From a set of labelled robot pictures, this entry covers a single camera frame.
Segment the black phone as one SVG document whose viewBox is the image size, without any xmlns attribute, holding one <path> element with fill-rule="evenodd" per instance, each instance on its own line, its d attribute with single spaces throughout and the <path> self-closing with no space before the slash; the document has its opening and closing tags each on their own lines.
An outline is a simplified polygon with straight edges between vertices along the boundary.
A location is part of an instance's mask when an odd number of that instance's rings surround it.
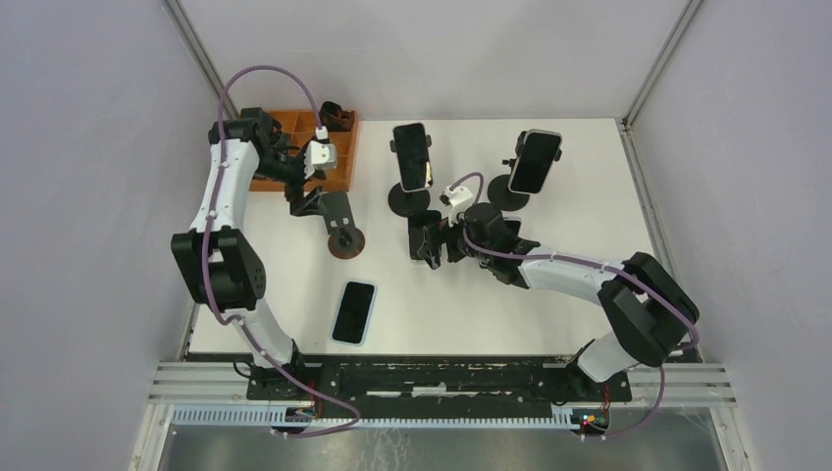
<svg viewBox="0 0 832 471">
<path fill-rule="evenodd" d="M 418 251 L 425 243 L 425 229 L 441 219 L 442 213 L 437 210 L 415 211 L 407 217 L 408 251 L 411 261 L 422 261 Z"/>
</svg>

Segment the wooden round base stand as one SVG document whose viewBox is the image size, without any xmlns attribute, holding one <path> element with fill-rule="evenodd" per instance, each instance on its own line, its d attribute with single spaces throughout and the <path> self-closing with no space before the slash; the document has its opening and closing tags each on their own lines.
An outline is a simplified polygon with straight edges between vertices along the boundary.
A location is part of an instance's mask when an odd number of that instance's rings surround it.
<svg viewBox="0 0 832 471">
<path fill-rule="evenodd" d="M 328 234 L 328 248 L 337 259 L 357 257 L 364 249 L 366 238 L 356 226 L 346 192 L 325 192 L 319 210 Z"/>
</svg>

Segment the purple case phone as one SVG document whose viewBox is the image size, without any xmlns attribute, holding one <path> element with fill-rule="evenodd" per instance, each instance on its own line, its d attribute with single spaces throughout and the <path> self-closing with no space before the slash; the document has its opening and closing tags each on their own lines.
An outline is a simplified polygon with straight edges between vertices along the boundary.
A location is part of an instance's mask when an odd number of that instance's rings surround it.
<svg viewBox="0 0 832 471">
<path fill-rule="evenodd" d="M 508 218 L 504 220 L 504 224 L 506 225 L 507 230 L 513 234 L 514 236 L 519 236 L 519 232 L 522 226 L 522 221 L 517 218 Z"/>
</svg>

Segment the light blue case phone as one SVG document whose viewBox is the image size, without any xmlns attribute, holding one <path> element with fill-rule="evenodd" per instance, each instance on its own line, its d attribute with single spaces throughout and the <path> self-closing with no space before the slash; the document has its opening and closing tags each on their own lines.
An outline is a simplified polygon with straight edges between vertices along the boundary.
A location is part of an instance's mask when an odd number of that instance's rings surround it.
<svg viewBox="0 0 832 471">
<path fill-rule="evenodd" d="M 377 294 L 375 285 L 347 282 L 338 302 L 331 338 L 334 342 L 361 345 L 369 329 L 369 322 Z"/>
</svg>

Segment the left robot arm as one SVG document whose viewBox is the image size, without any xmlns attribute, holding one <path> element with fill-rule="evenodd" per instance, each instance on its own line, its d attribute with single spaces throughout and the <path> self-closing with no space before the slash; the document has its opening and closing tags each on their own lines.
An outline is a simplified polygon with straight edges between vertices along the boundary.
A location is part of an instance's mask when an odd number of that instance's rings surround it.
<svg viewBox="0 0 832 471">
<path fill-rule="evenodd" d="M 303 196 L 306 183 L 323 176 L 338 153 L 322 123 L 295 155 L 279 148 L 281 136 L 280 122 L 261 108 L 217 118 L 209 130 L 211 166 L 199 210 L 186 232 L 173 235 L 171 250 L 193 300 L 237 330 L 255 363 L 275 369 L 273 390 L 292 400 L 306 392 L 308 374 L 290 363 L 296 343 L 265 299 L 266 271 L 243 233 L 244 213 L 255 176 L 282 183 L 286 196 Z"/>
</svg>

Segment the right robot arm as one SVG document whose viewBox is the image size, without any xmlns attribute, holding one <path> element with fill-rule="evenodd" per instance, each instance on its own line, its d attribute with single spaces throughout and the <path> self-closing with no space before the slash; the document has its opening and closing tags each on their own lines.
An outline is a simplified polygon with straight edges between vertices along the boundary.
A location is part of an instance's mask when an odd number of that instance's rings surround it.
<svg viewBox="0 0 832 471">
<path fill-rule="evenodd" d="M 648 253 L 604 261 L 557 252 L 521 237 L 521 220 L 490 203 L 456 216 L 418 211 L 407 226 L 411 258 L 433 270 L 471 258 L 505 285 L 556 291 L 602 309 L 609 333 L 582 347 L 566 375 L 567 389 L 580 400 L 595 398 L 612 376 L 639 364 L 657 368 L 698 341 L 697 305 Z"/>
</svg>

